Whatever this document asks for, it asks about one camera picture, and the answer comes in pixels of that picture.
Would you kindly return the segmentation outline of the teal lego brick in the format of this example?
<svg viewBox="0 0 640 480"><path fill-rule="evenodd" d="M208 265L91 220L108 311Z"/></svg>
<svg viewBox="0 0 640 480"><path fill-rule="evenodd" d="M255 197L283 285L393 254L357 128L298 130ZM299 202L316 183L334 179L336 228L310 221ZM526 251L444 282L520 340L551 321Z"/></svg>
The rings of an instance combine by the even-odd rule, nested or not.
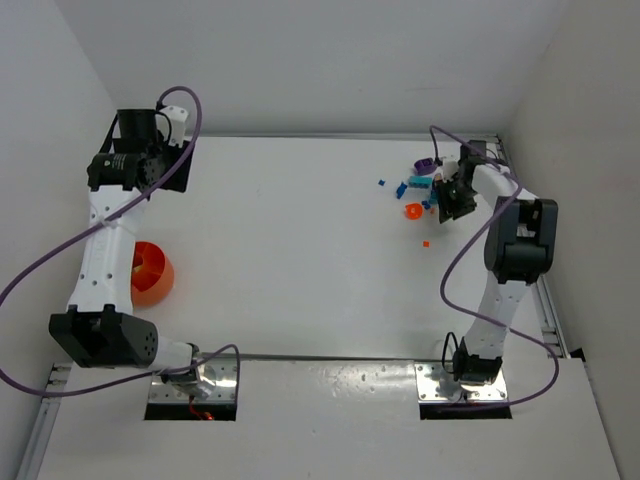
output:
<svg viewBox="0 0 640 480"><path fill-rule="evenodd" d="M428 176L410 176L407 181L409 188L428 189L431 187L433 179Z"/></svg>

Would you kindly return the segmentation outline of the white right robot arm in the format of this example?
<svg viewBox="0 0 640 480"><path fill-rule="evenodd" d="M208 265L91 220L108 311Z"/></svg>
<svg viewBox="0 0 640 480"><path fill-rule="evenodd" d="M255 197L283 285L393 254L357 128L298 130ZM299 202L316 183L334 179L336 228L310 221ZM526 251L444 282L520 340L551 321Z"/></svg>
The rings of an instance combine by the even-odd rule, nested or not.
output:
<svg viewBox="0 0 640 480"><path fill-rule="evenodd" d="M508 167L489 160L484 141L463 144L457 169L434 187L441 223L473 213L477 197L493 208L483 250L484 294L471 327L455 345L450 371L461 383L491 384L502 368L520 301L552 266L559 207L520 187Z"/></svg>

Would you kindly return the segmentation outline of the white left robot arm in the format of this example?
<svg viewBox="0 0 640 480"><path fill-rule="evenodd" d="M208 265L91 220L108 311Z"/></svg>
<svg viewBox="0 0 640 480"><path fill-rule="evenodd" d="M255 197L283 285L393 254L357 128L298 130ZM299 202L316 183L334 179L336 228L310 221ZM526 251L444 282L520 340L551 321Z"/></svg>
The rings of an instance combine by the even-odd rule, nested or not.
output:
<svg viewBox="0 0 640 480"><path fill-rule="evenodd" d="M188 113L177 106L121 109L115 119L119 137L87 168L89 225L95 231L67 310L51 316L49 332L81 368L155 371L185 394L205 398L213 379L196 363L197 347L161 336L152 322L133 314L132 267L146 204L113 216L187 154Z"/></svg>

